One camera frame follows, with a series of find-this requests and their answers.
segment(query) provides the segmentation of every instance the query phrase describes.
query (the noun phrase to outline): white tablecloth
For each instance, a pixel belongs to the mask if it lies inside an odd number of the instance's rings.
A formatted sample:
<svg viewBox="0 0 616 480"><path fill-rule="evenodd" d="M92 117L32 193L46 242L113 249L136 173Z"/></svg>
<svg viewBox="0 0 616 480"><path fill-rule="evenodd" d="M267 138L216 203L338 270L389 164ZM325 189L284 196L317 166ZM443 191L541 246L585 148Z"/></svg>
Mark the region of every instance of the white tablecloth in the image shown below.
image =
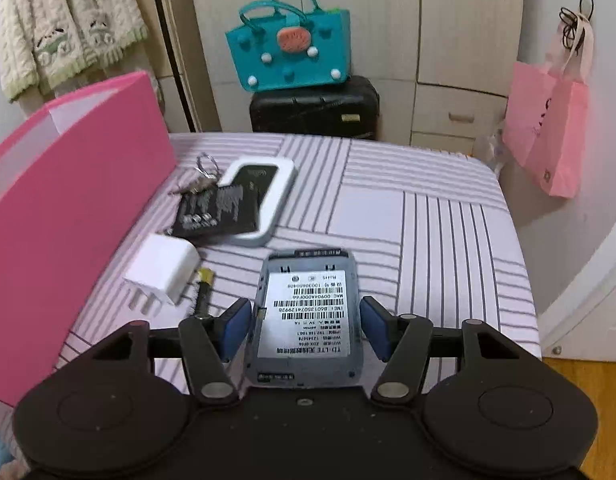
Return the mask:
<svg viewBox="0 0 616 480"><path fill-rule="evenodd" d="M122 276L143 238L171 224L178 198L168 196L168 190L194 176L201 152L211 154L224 170L241 155L285 156L299 169L265 247L201 249L203 266L216 273L211 314L220 314L239 297L254 299L262 262L271 251L342 247L357 260L361 296L372 295L397 314L429 317L435 326L455 328L467 318L485 320L540 356L533 297L512 218L497 179L479 161L316 136L177 134L172 143L178 167L99 279L57 368L130 320L146 319L161 328L172 326L173 317L185 316L191 299L183 298L176 307L163 305ZM192 285L184 291L189 298L194 294ZM381 365L370 352L365 362L369 381ZM424 391L453 372L453 359L431 360ZM156 373L187 390L181 360L159 360ZM19 454L11 413L12 407L0 402L0 434Z"/></svg>

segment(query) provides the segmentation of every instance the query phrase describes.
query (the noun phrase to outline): cream cable knit cardigan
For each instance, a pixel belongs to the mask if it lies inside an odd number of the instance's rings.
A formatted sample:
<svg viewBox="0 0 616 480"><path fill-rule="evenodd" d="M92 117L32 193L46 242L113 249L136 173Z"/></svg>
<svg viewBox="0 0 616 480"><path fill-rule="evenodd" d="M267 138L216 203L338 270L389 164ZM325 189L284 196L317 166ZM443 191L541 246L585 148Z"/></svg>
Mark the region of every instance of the cream cable knit cardigan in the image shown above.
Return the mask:
<svg viewBox="0 0 616 480"><path fill-rule="evenodd" d="M118 62L148 29L136 0L0 0L1 87L12 102Z"/></svg>

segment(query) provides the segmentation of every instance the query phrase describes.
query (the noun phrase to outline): wooden floor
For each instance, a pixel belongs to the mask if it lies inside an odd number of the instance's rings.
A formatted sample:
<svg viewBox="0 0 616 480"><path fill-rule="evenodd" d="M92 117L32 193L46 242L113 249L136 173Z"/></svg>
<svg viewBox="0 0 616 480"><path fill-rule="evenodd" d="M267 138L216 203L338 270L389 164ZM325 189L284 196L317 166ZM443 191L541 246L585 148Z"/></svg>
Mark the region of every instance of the wooden floor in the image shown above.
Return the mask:
<svg viewBox="0 0 616 480"><path fill-rule="evenodd" d="M581 388L593 401L599 431L583 472L593 480L616 479L616 363L547 359L544 362Z"/></svg>

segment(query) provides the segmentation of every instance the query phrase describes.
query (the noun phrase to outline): bunch of keys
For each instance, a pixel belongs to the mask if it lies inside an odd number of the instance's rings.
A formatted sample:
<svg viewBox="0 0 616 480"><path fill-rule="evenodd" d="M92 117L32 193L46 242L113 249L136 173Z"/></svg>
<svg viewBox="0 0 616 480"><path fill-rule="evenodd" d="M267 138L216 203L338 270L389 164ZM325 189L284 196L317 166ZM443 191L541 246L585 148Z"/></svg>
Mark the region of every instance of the bunch of keys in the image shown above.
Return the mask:
<svg viewBox="0 0 616 480"><path fill-rule="evenodd" d="M210 171L206 171L203 168L203 159L209 160L213 164L214 168ZM175 191L170 191L169 194L182 195L185 193L200 193L201 191L205 191L212 186L216 186L221 178L221 172L219 171L217 162L207 153L201 153L201 155L197 157L197 166L195 167L195 170L197 170L201 175L195 178L187 186L180 187Z"/></svg>

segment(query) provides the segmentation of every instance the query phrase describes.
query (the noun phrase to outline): drawer handle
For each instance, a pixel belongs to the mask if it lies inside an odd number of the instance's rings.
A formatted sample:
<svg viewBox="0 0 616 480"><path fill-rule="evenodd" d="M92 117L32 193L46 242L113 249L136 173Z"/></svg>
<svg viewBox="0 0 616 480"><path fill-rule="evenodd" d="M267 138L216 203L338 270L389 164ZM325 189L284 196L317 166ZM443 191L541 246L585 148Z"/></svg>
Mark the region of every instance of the drawer handle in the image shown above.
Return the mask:
<svg viewBox="0 0 616 480"><path fill-rule="evenodd" d="M448 119L453 121L453 123L472 124L474 122L474 115L460 115L448 112Z"/></svg>

